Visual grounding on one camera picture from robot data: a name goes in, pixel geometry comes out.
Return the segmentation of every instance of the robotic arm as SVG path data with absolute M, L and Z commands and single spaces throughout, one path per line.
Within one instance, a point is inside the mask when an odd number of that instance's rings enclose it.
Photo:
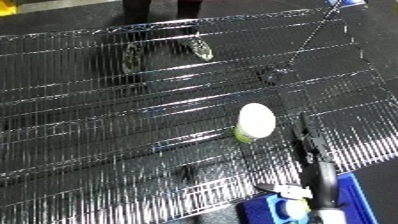
M 339 209 L 338 182 L 335 163 L 327 155 L 328 146 L 323 136 L 315 128 L 306 114 L 301 114 L 300 122 L 293 128 L 298 161 L 303 171 L 300 174 L 302 187 L 309 187 L 312 199 L 308 199 L 311 208 L 311 224 L 346 224 L 344 212 Z

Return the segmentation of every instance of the white cup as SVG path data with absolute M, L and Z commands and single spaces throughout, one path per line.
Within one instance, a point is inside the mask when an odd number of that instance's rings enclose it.
M 249 143 L 269 136 L 275 127 L 275 115 L 268 107 L 250 103 L 240 110 L 234 134 L 239 141 Z

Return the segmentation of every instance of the floor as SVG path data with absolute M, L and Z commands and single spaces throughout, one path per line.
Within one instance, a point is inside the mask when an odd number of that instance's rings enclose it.
M 47 31 L 61 31 L 122 25 L 122 8 L 117 0 L 92 1 L 29 1 L 21 4 L 20 15 L 0 20 L 0 35 L 26 34 Z M 173 19 L 175 1 L 154 0 L 151 21 Z M 319 0 L 218 0 L 205 1 L 200 17 L 218 17 L 236 14 L 256 14 L 316 8 L 324 6 Z M 372 1 L 368 6 L 343 10 L 351 33 L 361 43 L 366 56 L 380 71 L 383 78 L 398 96 L 398 16 L 393 14 L 392 1 Z M 398 218 L 394 207 L 398 206 L 397 192 L 388 184 L 398 170 L 397 161 L 360 170 L 357 175 L 365 193 L 375 210 L 380 223 L 390 223 Z M 182 223 L 238 223 L 234 207 L 191 218 Z

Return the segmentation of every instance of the shoe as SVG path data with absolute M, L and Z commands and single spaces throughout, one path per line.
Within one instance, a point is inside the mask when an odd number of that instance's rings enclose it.
M 204 61 L 213 59 L 213 52 L 210 46 L 199 37 L 199 33 L 195 37 L 180 40 L 180 44 L 189 48 L 192 53 Z
M 139 72 L 141 70 L 142 55 L 142 46 L 129 43 L 123 52 L 123 72 L 125 74 Z

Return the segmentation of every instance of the wire rack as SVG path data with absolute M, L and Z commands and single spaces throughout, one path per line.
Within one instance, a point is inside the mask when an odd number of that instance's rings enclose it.
M 302 111 L 339 172 L 394 158 L 397 101 L 344 21 L 300 49 L 324 13 L 0 36 L 0 222 L 166 222 L 251 197 L 260 182 L 298 182 L 291 125 Z M 181 47 L 184 27 L 212 61 Z M 145 46 L 143 68 L 124 74 L 129 43 Z M 268 71 L 297 53 L 269 85 Z M 251 102 L 271 108 L 277 128 L 246 145 L 232 128 Z

